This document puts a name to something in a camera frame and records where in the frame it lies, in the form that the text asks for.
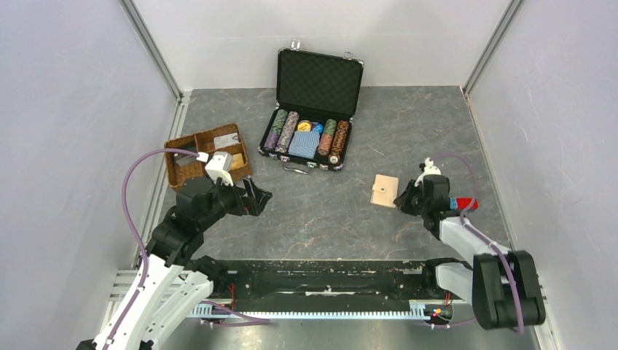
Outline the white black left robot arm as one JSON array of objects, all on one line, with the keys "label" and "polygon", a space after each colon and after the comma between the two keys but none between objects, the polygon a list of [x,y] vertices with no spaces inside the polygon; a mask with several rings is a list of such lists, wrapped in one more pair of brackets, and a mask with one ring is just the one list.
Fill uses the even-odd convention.
[{"label": "white black left robot arm", "polygon": [[120,307],[78,349],[159,349],[199,302],[228,290],[226,265],[208,255],[192,257],[205,231],[227,215],[259,216],[272,196],[250,177],[241,187],[208,177],[186,181],[154,229]]}]

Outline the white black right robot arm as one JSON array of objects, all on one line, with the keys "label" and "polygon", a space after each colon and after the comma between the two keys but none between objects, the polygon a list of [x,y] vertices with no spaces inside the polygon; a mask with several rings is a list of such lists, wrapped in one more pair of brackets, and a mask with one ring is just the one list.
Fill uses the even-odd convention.
[{"label": "white black right robot arm", "polygon": [[476,198],[455,198],[446,176],[423,174],[409,181],[394,205],[419,216],[433,237],[460,255],[426,263],[429,273],[421,277],[426,295],[453,293],[472,307],[485,330],[523,331],[544,324],[546,308],[532,255],[498,244],[473,226],[467,214],[478,208]]}]

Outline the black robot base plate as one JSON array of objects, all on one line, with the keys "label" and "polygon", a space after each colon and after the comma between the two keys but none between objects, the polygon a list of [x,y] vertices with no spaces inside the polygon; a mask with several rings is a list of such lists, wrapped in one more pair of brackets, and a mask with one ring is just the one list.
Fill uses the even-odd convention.
[{"label": "black robot base plate", "polygon": [[224,260],[204,299],[255,312],[406,311],[411,303],[463,303],[430,279],[429,260]]}]

